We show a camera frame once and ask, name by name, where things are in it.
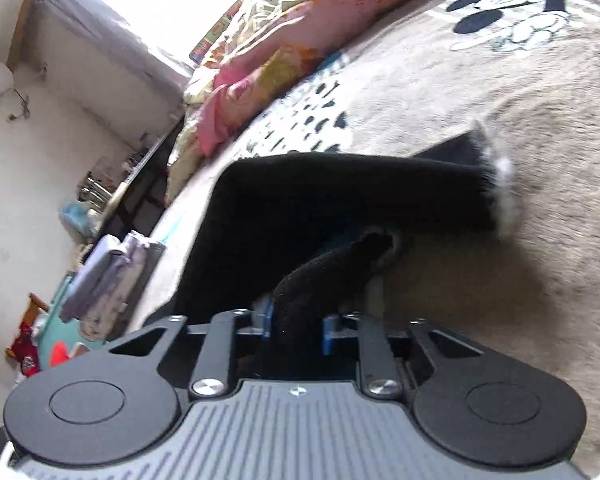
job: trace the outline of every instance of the ribbed gray panel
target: ribbed gray panel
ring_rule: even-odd
[[[197,402],[165,442],[105,468],[26,460],[36,480],[582,480],[569,463],[502,473],[443,454],[398,404],[360,396],[351,383],[245,381],[233,397]]]

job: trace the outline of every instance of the bed sheet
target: bed sheet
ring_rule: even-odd
[[[329,58],[207,163],[153,236],[131,329],[176,291],[215,179],[236,158],[409,156],[478,123],[517,170],[507,242],[417,239],[386,316],[425,317],[557,374],[584,398],[575,455],[600,471],[600,0],[415,0]]]

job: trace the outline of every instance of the bed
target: bed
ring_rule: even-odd
[[[208,160],[152,237],[167,247],[129,330],[177,290],[211,190],[238,158],[410,156],[481,128],[512,159],[499,238],[416,237],[384,316],[424,317],[566,380],[600,471],[600,0],[412,0],[326,60]]]

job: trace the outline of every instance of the red object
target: red object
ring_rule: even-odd
[[[25,377],[31,377],[40,371],[38,349],[31,340],[33,330],[28,323],[20,324],[20,335],[15,339],[11,350],[20,363],[20,370]]]
[[[63,341],[56,341],[49,356],[49,366],[58,366],[68,360],[69,354],[66,351],[66,345]]]

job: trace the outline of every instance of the teal surface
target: teal surface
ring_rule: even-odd
[[[87,341],[78,334],[80,321],[72,319],[68,323],[63,323],[58,314],[62,309],[64,300],[66,300],[69,285],[73,276],[65,276],[60,287],[51,301],[46,324],[38,335],[38,357],[40,358],[40,369],[49,368],[49,357],[51,350],[57,341],[63,341],[67,352],[70,352],[77,342],[84,343],[90,350],[95,350],[104,345],[104,341]]]

